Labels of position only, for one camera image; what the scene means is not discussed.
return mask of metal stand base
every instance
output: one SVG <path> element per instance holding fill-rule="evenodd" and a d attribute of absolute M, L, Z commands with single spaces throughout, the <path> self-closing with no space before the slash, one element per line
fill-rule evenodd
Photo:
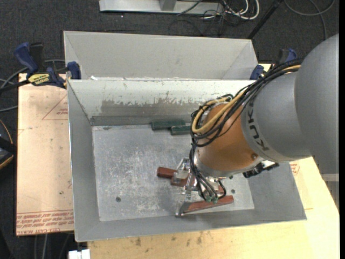
<path fill-rule="evenodd" d="M 155 12 L 155 13 L 181 13 L 196 2 L 177 1 L 173 10 L 161 9 L 159 0 L 100 0 L 100 11 L 118 11 L 118 12 Z M 194 9 L 187 12 L 190 15 L 209 15 L 215 14 L 215 11 L 222 11 L 219 3 L 201 2 Z"/>

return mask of cable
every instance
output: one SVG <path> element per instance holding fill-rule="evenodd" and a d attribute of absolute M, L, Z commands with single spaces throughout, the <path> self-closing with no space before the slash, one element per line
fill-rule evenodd
<path fill-rule="evenodd" d="M 4 82 L 6 82 L 7 80 L 5 80 L 5 79 L 0 79 L 0 81 L 4 81 Z M 7 82 L 8 84 L 14 84 L 13 82 L 11 82 L 11 81 L 8 81 Z"/>
<path fill-rule="evenodd" d="M 57 63 L 57 62 L 60 62 L 60 63 L 65 63 L 65 60 L 63 59 L 48 59 L 48 60 L 45 60 L 44 61 L 45 63 Z M 25 71 L 27 71 L 28 68 L 25 67 L 25 68 L 22 68 L 20 70 L 18 70 L 17 72 L 13 73 L 11 76 L 9 76 L 6 80 L 4 79 L 0 79 L 1 81 L 3 81 L 4 83 L 0 86 L 0 88 L 4 88 L 7 84 L 14 84 L 12 82 L 10 82 L 10 80 L 12 80 L 14 77 L 18 76 L 19 74 L 21 73 L 25 73 Z M 1 108 L 0 109 L 0 112 L 6 112 L 6 111 L 10 111 L 10 110 L 15 110 L 16 108 L 18 108 L 18 106 L 11 106 L 11 107 L 7 107 L 7 108 Z"/>
<path fill-rule="evenodd" d="M 293 60 L 289 63 L 278 65 L 273 70 L 268 72 L 265 77 L 244 87 L 241 91 L 239 91 L 236 94 L 233 100 L 228 102 L 225 110 L 222 110 L 219 112 L 219 114 L 216 114 L 217 118 L 212 118 L 200 129 L 200 122 L 202 119 L 202 115 L 205 113 L 205 111 L 208 110 L 210 106 L 217 104 L 217 101 L 218 102 L 223 102 L 223 101 L 221 99 L 216 99 L 216 100 L 208 101 L 207 103 L 205 103 L 203 106 L 201 106 L 198 110 L 196 110 L 191 115 L 192 124 L 194 124 L 194 126 L 192 126 L 192 129 L 191 129 L 192 142 L 198 147 L 204 147 L 212 143 L 217 137 L 219 137 L 220 132 L 222 131 L 223 126 L 227 122 L 227 120 L 236 112 L 237 109 L 240 108 L 240 106 L 242 105 L 245 106 L 246 103 L 251 99 L 251 97 L 253 97 L 254 94 L 256 94 L 256 91 L 259 91 L 263 86 L 265 86 L 272 79 L 278 76 L 281 76 L 283 74 L 296 71 L 300 67 L 299 65 L 300 63 L 301 63 L 300 60 Z M 197 143 L 198 140 L 205 139 L 207 137 L 210 137 L 211 135 L 213 136 L 210 139 L 208 138 L 207 142 L 202 143 L 202 144 Z"/>
<path fill-rule="evenodd" d="M 245 16 L 242 16 L 242 14 L 241 13 L 233 13 L 233 12 L 228 12 L 228 11 L 226 11 L 226 13 L 230 13 L 230 14 L 232 14 L 232 15 L 236 15 L 236 16 L 238 16 L 239 18 L 241 18 L 241 19 L 244 19 L 244 20 L 254 20 L 255 18 L 257 18 L 258 17 L 258 15 L 259 15 L 259 13 L 260 13 L 260 4 L 259 4 L 259 1 L 258 0 L 254 0 L 255 1 L 255 4 L 256 4 L 256 7 L 257 7 L 257 12 L 256 12 L 256 14 L 254 15 L 254 16 L 252 16 L 252 17 L 245 17 Z"/>
<path fill-rule="evenodd" d="M 47 241 L 48 241 L 48 234 L 45 235 L 45 238 L 44 238 L 44 245 L 43 245 L 43 252 L 42 252 L 42 259 L 44 259 L 45 257 L 45 250 L 47 248 Z"/>
<path fill-rule="evenodd" d="M 201 2 L 203 2 L 204 0 L 199 0 L 198 2 L 196 2 L 193 6 L 191 6 L 189 9 L 186 9 L 183 12 L 180 12 L 177 16 L 183 15 L 189 11 L 191 11 L 192 9 L 194 9 L 198 4 L 200 4 Z"/>
<path fill-rule="evenodd" d="M 70 238 L 70 235 L 71 235 L 70 233 L 67 234 L 67 237 L 66 237 L 65 242 L 64 242 L 64 244 L 63 244 L 63 246 L 61 248 L 61 252 L 60 252 L 60 255 L 59 255 L 58 259 L 61 259 L 63 257 L 64 251 L 65 251 L 65 247 L 67 245 L 68 239 Z"/>
<path fill-rule="evenodd" d="M 35 235 L 33 243 L 33 258 L 37 259 L 37 235 Z"/>
<path fill-rule="evenodd" d="M 249 9 L 248 0 L 244 0 L 244 1 L 245 1 L 245 3 L 246 3 L 246 8 L 245 8 L 245 10 L 240 10 L 240 11 L 238 11 L 238 12 L 235 12 L 235 11 L 228 5 L 228 3 L 227 3 L 225 0 L 222 0 L 223 4 L 224 4 L 224 6 L 227 8 L 227 10 L 230 10 L 231 13 L 232 13 L 233 15 L 238 15 L 238 16 L 245 14 L 245 13 L 248 11 L 248 9 Z"/>
<path fill-rule="evenodd" d="M 297 11 L 297 10 L 293 9 L 293 8 L 286 2 L 286 0 L 284 0 L 284 3 L 285 3 L 285 5 L 286 5 L 291 11 L 293 11 L 294 13 L 297 13 L 298 15 L 302 15 L 302 16 L 317 16 L 317 15 L 321 15 L 321 14 L 325 13 L 326 11 L 330 10 L 330 9 L 333 7 L 333 5 L 334 5 L 335 0 L 332 0 L 331 4 L 330 4 L 327 8 L 325 8 L 324 10 L 320 11 L 320 10 L 318 9 L 318 12 L 316 12 L 316 13 L 304 13 L 304 12 L 301 12 L 301 11 Z"/>
<path fill-rule="evenodd" d="M 308 1 L 311 2 L 311 3 L 314 5 L 314 7 L 316 8 L 316 10 L 318 11 L 318 14 L 320 15 L 320 18 L 321 18 L 321 21 L 322 21 L 322 26 L 323 26 L 323 35 L 324 35 L 324 38 L 325 38 L 325 40 L 326 40 L 326 39 L 328 38 L 328 37 L 327 37 L 326 24 L 325 24 L 325 20 L 323 19 L 322 14 L 321 14 L 321 11 L 320 11 L 319 7 L 314 3 L 313 0 L 308 0 Z M 300 12 L 295 11 L 294 9 L 292 9 L 292 8 L 286 3 L 285 0 L 284 0 L 284 2 L 285 2 L 285 5 L 286 5 L 291 11 L 297 13 L 298 15 L 301 15 Z"/>

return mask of black cable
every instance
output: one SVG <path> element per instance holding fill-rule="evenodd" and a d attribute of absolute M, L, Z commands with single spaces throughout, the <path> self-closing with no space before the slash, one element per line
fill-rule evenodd
<path fill-rule="evenodd" d="M 192 9 L 194 9 L 198 4 L 200 4 L 201 2 L 203 2 L 204 0 L 199 0 L 198 2 L 196 2 L 193 6 L 191 6 L 190 8 L 186 9 L 185 11 L 183 12 L 180 12 L 177 16 L 180 16 L 180 15 L 184 15 L 185 13 L 191 11 Z"/>
<path fill-rule="evenodd" d="M 51 62 L 53 62 L 54 63 L 54 65 L 55 65 L 55 63 L 65 63 L 65 61 L 63 60 L 63 59 L 48 59 L 48 60 L 45 60 L 44 61 L 45 63 L 51 63 Z M 25 67 L 25 68 L 22 68 L 22 69 L 20 69 L 20 70 L 18 70 L 17 72 L 15 72 L 15 73 L 13 73 L 11 76 L 9 76 L 5 81 L 4 81 L 4 83 L 0 86 L 0 96 L 1 96 L 1 89 L 2 88 L 5 88 L 5 86 L 7 85 L 7 84 L 9 84 L 9 83 L 11 83 L 10 82 L 10 80 L 11 79 L 13 79 L 14 77 L 16 77 L 16 76 L 18 76 L 20 73 L 24 73 L 24 72 L 26 72 L 28 70 L 28 68 L 27 67 Z M 12 107 L 7 107 L 7 108 L 1 108 L 0 109 L 0 112 L 6 112 L 6 111 L 10 111 L 10 110 L 15 110 L 16 108 L 18 108 L 18 106 L 12 106 Z"/>
<path fill-rule="evenodd" d="M 328 37 L 327 37 L 327 29 L 326 29 L 326 23 L 325 23 L 325 20 L 323 19 L 322 13 L 328 11 L 328 10 L 333 6 L 333 3 L 334 3 L 334 2 L 331 4 L 331 6 L 330 6 L 329 8 L 327 8 L 326 10 L 324 10 L 324 11 L 321 12 L 320 9 L 319 9 L 319 7 L 314 3 L 313 0 L 308 0 L 308 1 L 311 2 L 312 5 L 316 8 L 316 10 L 318 11 L 317 14 L 312 14 L 312 15 L 306 14 L 306 13 L 302 14 L 301 12 L 298 12 L 298 11 L 294 10 L 293 8 L 291 8 L 291 7 L 286 3 L 286 0 L 284 0 L 285 5 L 286 5 L 291 11 L 293 11 L 294 13 L 297 13 L 298 15 L 302 15 L 302 16 L 316 16 L 316 15 L 320 15 L 321 22 L 322 22 L 322 27 L 323 27 L 323 35 L 324 35 L 324 39 L 326 40 L 326 39 L 328 38 Z"/>
<path fill-rule="evenodd" d="M 309 0 L 309 1 L 315 6 L 315 3 L 312 0 Z M 304 13 L 304 12 L 301 12 L 301 11 L 297 11 L 297 10 L 293 9 L 290 5 L 287 4 L 286 0 L 284 0 L 284 3 L 291 11 L 293 11 L 294 13 L 297 13 L 298 15 L 302 15 L 302 16 L 317 16 L 317 15 L 321 15 L 321 14 L 329 11 L 333 7 L 333 5 L 335 3 L 335 0 L 332 0 L 331 4 L 327 8 L 322 10 L 322 11 L 319 10 L 318 7 L 316 6 L 316 9 L 318 10 L 318 12 L 316 12 L 316 13 Z"/>
<path fill-rule="evenodd" d="M 300 62 L 300 60 L 294 60 L 291 61 L 290 64 L 295 65 L 295 62 Z M 296 70 L 281 70 L 286 68 L 286 66 L 288 66 L 287 64 L 282 64 L 276 67 L 276 69 L 273 69 L 271 72 L 269 72 L 266 77 L 264 77 L 261 80 L 257 80 L 255 81 L 253 84 L 247 86 L 247 89 L 244 91 L 244 93 L 242 94 L 241 98 L 230 108 L 230 110 L 228 111 L 228 113 L 226 114 L 226 116 L 224 117 L 223 121 L 217 125 L 216 127 L 214 127 L 213 129 L 210 129 L 209 131 L 207 131 L 204 134 L 192 134 L 192 140 L 193 143 L 197 146 L 197 147 L 204 147 L 209 145 L 210 143 L 212 143 L 217 137 L 219 137 L 219 134 L 224 126 L 224 124 L 226 123 L 226 121 L 230 118 L 230 116 L 232 116 L 235 111 L 242 105 L 243 102 L 245 102 L 246 100 L 248 101 L 249 98 L 251 98 L 253 96 L 253 94 L 256 94 L 256 90 L 259 90 L 262 86 L 264 86 L 265 84 L 267 84 L 269 81 L 271 81 L 272 79 L 281 76 L 287 72 L 293 72 Z M 216 133 L 208 142 L 203 143 L 203 144 L 198 144 L 197 141 L 200 139 L 204 139 L 212 134 Z"/>

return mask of green bar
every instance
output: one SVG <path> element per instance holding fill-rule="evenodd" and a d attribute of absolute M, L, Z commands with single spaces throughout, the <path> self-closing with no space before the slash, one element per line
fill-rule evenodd
<path fill-rule="evenodd" d="M 181 134 L 189 134 L 190 126 L 174 126 L 171 127 L 170 133 L 171 135 L 181 135 Z"/>
<path fill-rule="evenodd" d="M 182 120 L 170 120 L 170 121 L 153 121 L 151 123 L 151 128 L 155 130 L 165 130 L 174 126 L 184 126 L 185 121 Z"/>

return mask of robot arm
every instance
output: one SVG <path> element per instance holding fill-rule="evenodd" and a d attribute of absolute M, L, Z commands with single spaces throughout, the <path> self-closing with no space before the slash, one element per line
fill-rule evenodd
<path fill-rule="evenodd" d="M 221 178 L 263 160 L 313 156 L 321 173 L 337 173 L 339 35 L 303 62 L 277 66 L 230 99 L 210 101 L 192 114 L 193 161 Z"/>

